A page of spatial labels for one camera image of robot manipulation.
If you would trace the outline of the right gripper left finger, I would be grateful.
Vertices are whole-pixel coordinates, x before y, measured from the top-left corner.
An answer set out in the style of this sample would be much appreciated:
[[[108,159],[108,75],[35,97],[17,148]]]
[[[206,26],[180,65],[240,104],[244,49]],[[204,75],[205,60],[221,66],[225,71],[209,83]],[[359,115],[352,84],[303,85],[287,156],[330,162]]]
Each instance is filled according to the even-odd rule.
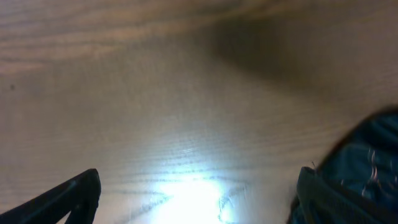
[[[96,169],[88,169],[49,191],[1,214],[1,223],[92,224],[99,205],[101,182]]]

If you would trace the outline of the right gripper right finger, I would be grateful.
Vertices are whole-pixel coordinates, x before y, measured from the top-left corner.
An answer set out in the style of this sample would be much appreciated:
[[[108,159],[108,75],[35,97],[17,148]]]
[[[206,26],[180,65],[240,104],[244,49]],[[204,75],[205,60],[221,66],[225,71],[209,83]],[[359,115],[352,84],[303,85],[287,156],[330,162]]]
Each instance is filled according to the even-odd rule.
[[[315,209],[347,223],[397,223],[397,214],[344,189],[340,184],[319,176],[315,170],[302,167],[297,181],[297,197],[307,223],[317,223]]]

